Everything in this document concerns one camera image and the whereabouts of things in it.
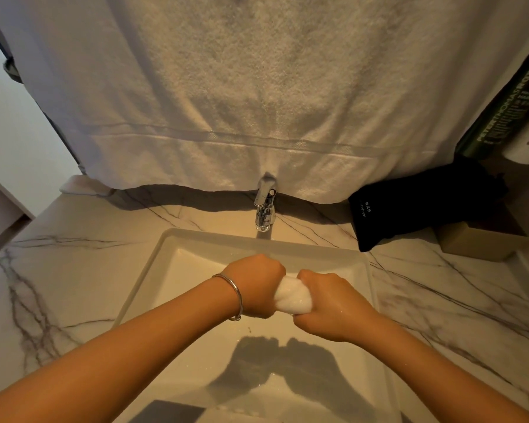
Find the person's left hand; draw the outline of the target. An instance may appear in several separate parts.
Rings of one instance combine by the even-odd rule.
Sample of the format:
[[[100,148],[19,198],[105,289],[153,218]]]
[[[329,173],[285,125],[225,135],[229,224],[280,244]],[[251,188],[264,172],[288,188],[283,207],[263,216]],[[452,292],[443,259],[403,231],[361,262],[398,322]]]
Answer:
[[[268,319],[276,312],[275,293],[287,274],[278,260],[264,254],[247,256],[230,263],[220,274],[239,290],[243,315]]]

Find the person's right hand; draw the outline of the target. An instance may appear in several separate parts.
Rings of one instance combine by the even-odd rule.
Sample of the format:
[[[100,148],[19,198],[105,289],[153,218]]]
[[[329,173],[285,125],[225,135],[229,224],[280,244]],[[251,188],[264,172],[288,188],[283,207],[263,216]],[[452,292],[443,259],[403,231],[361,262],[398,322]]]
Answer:
[[[334,342],[365,344],[379,325],[381,314],[346,279],[335,273],[316,273],[312,311],[294,315],[296,327]]]

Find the white wet cloth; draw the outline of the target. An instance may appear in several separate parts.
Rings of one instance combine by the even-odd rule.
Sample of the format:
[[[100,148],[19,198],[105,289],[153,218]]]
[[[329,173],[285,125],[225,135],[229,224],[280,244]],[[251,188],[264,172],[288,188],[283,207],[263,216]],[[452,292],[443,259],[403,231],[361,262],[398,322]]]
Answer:
[[[276,310],[290,315],[303,315],[312,311],[312,298],[303,282],[293,276],[284,276],[274,295]]]

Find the person's left forearm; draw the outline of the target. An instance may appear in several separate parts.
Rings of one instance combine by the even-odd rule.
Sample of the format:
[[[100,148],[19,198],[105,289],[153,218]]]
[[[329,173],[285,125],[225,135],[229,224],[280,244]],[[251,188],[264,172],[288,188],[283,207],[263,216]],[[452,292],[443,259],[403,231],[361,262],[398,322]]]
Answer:
[[[184,349],[242,313],[215,276],[85,343],[0,393],[0,423],[110,423]]]

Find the person's right forearm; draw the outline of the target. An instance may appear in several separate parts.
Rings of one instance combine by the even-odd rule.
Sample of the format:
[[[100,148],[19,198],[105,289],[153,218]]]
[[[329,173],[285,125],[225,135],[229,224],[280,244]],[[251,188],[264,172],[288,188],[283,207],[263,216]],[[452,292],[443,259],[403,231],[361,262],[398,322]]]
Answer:
[[[404,381],[440,423],[529,423],[529,411],[378,313],[351,318],[353,343]]]

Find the white rectangular sink basin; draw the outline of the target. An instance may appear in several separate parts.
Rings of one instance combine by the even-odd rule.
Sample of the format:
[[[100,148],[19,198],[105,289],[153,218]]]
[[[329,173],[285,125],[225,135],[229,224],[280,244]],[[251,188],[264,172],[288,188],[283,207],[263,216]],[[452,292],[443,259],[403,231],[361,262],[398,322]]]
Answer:
[[[116,324],[160,306],[252,254],[336,273],[373,306],[358,251],[170,229]],[[390,371],[347,343],[308,334],[292,316],[228,321],[171,362],[114,423],[402,423]]]

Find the chrome sink faucet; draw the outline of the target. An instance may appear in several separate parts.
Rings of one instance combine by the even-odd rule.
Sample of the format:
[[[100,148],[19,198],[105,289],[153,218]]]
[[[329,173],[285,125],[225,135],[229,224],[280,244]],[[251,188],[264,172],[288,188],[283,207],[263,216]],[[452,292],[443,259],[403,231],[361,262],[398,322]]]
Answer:
[[[272,233],[272,226],[276,220],[274,206],[276,195],[277,180],[267,172],[258,182],[254,199],[254,206],[256,207],[255,229],[258,239],[268,239]]]

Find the black fabric pouch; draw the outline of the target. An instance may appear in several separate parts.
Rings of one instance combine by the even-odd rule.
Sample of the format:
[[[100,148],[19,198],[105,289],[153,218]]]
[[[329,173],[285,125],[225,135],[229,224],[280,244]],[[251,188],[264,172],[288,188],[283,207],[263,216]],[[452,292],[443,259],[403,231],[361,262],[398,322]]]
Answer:
[[[367,253],[398,235],[478,220],[507,193],[503,174],[457,155],[443,166],[365,185],[348,202],[359,250]]]

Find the beige cardboard box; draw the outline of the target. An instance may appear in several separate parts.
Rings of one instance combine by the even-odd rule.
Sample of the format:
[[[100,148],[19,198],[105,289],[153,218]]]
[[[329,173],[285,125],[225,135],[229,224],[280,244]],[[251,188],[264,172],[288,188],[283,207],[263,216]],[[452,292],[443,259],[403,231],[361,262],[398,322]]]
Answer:
[[[491,262],[501,262],[529,243],[505,204],[497,204],[480,220],[446,224],[433,231],[444,253]]]

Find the large white hanging towel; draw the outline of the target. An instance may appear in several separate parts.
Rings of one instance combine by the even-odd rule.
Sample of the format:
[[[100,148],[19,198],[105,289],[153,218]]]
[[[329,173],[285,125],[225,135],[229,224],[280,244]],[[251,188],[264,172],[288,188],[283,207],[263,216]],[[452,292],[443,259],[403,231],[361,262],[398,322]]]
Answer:
[[[29,94],[114,189],[318,204],[448,164],[529,53],[529,0],[0,0]]]

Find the dark green box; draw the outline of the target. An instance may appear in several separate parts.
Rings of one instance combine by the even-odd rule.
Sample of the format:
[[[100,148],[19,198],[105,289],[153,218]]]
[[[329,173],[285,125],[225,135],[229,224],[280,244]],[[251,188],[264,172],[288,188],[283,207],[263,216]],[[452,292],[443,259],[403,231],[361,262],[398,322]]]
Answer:
[[[529,115],[529,56],[478,116],[455,149],[455,154],[484,160],[515,133]]]

